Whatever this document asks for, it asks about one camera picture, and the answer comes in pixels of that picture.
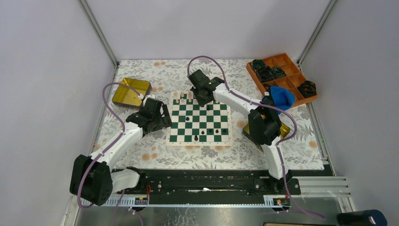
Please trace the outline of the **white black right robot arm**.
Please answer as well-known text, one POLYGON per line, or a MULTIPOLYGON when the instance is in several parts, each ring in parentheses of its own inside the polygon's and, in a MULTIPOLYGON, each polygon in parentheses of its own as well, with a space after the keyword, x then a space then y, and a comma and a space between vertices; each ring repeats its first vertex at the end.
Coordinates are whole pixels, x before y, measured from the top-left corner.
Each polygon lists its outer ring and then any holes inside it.
POLYGON ((278 109, 269 99, 259 100, 241 94, 228 88, 221 78, 208 78, 201 70, 188 75, 192 83, 191 92, 200 106, 218 101, 247 116, 250 137, 259 144, 268 161, 268 171, 271 177, 270 188, 276 194, 288 189, 285 178, 288 169, 282 151, 278 150, 281 140, 281 120, 278 109))

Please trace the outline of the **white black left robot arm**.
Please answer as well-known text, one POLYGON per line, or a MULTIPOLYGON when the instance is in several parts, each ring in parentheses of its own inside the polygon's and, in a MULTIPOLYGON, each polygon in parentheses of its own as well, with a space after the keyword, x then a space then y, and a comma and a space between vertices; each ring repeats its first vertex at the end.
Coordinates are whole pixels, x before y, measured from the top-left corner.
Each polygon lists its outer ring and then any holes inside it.
POLYGON ((146 181, 138 169, 127 167, 113 171, 126 150, 145 135, 171 127, 172 121, 165 103, 152 97, 129 115, 113 141, 90 155, 79 155, 73 164, 69 191, 78 198, 101 206, 111 194, 129 188, 139 194, 145 190, 146 181))

